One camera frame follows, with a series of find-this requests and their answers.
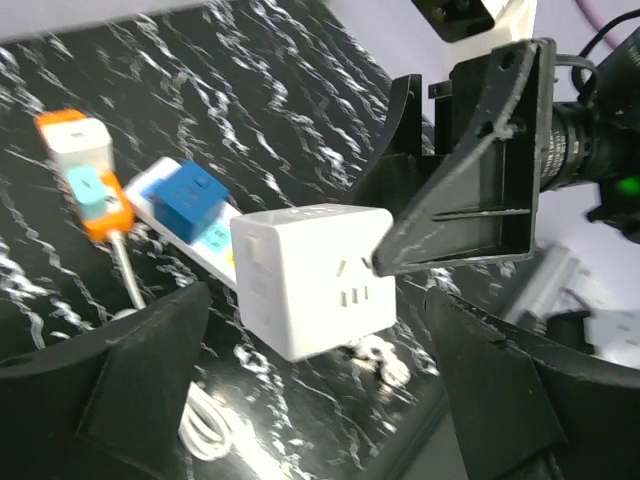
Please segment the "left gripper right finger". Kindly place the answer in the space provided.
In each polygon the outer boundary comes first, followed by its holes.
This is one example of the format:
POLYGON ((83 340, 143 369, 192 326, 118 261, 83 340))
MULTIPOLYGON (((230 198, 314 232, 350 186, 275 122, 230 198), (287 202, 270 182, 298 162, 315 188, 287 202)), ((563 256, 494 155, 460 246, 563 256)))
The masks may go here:
POLYGON ((438 289, 424 309, 469 478, 638 478, 638 371, 438 289))

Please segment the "blue cube adapter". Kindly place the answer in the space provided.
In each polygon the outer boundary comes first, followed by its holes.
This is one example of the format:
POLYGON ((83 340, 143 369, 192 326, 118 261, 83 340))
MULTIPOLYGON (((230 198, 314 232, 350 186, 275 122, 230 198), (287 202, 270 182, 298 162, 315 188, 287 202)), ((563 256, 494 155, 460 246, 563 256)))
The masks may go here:
POLYGON ((193 161, 184 162, 152 191, 154 218, 192 243, 218 216, 228 188, 193 161))

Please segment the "white cube adapter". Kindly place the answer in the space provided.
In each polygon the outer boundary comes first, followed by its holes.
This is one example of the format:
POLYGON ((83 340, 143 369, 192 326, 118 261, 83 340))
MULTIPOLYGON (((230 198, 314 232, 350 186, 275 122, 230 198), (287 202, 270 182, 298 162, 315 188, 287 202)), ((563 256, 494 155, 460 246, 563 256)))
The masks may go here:
POLYGON ((337 204, 232 218, 243 325, 289 362, 393 326, 395 279, 372 265, 392 222, 381 208, 337 204))

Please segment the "white power strip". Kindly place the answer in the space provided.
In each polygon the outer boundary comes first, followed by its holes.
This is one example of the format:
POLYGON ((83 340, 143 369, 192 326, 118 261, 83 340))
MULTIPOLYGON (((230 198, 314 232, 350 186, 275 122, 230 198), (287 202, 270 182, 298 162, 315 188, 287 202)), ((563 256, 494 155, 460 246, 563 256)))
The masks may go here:
POLYGON ((124 193, 136 216, 207 273, 234 290, 230 220, 241 212, 229 190, 194 161, 163 157, 124 193))

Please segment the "white USB charger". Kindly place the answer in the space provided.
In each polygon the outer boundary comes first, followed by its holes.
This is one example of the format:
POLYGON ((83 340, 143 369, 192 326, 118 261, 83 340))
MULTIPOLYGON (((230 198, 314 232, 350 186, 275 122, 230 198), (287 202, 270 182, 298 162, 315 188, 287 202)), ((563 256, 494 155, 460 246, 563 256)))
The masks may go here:
POLYGON ((99 173, 114 170, 112 138, 96 118, 46 125, 41 129, 49 157, 61 172, 89 165, 99 173))

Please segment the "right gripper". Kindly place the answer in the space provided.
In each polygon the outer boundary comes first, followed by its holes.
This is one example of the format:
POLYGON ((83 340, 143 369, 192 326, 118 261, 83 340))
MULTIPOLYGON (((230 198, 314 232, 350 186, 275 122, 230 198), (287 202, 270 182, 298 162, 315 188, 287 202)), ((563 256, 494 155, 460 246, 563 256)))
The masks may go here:
POLYGON ((373 256, 382 276, 528 258, 556 43, 521 40, 457 64, 446 81, 391 83, 382 130, 349 191, 394 218, 373 256))

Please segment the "orange power strip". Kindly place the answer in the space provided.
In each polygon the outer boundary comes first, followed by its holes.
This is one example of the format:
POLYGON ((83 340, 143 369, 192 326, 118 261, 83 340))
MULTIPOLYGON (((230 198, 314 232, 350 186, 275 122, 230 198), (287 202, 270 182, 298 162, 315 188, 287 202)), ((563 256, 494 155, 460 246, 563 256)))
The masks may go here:
POLYGON ((34 120, 90 240, 103 242, 134 224, 133 209, 115 174, 112 138, 104 123, 74 109, 34 120))

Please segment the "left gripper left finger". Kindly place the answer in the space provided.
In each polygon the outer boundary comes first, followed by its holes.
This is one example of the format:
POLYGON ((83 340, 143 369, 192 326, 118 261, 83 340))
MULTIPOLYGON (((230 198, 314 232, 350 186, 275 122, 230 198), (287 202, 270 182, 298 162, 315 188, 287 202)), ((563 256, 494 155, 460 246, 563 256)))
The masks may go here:
POLYGON ((208 286, 1 363, 4 479, 165 479, 200 343, 208 286))

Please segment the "teal USB charger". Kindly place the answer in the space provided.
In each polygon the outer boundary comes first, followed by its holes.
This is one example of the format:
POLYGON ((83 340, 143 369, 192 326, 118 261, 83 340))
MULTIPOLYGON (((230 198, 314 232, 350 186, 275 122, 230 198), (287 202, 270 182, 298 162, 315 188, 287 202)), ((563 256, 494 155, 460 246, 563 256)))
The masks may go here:
POLYGON ((91 165, 69 169, 65 180, 82 221, 98 220, 109 213, 108 190, 103 182, 106 171, 91 165))

